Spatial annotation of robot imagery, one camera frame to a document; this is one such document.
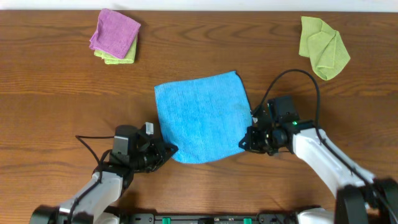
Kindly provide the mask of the blue microfiber cloth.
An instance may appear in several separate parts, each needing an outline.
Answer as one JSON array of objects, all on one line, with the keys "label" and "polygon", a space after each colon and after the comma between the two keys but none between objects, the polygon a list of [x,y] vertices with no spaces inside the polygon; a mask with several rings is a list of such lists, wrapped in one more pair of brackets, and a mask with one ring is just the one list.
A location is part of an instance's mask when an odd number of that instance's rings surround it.
[{"label": "blue microfiber cloth", "polygon": [[252,125],[251,108],[235,71],[154,88],[165,142],[178,147],[173,159],[204,164],[243,151],[239,142]]}]

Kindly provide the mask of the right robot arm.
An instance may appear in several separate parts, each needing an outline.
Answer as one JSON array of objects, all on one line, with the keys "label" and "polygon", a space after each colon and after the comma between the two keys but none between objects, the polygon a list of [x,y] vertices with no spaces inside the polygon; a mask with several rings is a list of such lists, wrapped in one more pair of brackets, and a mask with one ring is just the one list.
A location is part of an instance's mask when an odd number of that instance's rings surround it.
[{"label": "right robot arm", "polygon": [[308,164],[335,196],[334,212],[315,207],[287,223],[397,223],[397,182],[378,179],[333,144],[312,120],[302,120],[289,96],[259,105],[239,142],[247,152],[273,156],[281,148]]}]

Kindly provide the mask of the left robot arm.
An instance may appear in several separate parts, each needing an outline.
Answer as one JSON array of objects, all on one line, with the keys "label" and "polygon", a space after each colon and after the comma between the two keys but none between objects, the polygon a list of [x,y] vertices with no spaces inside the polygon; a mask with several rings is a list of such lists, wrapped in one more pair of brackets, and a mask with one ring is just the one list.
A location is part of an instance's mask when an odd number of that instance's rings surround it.
[{"label": "left robot arm", "polygon": [[154,137],[154,126],[116,127],[113,147],[96,157],[91,180],[71,199],[56,207],[38,206],[31,223],[130,223],[132,216],[112,207],[128,189],[136,173],[155,172],[178,147]]}]

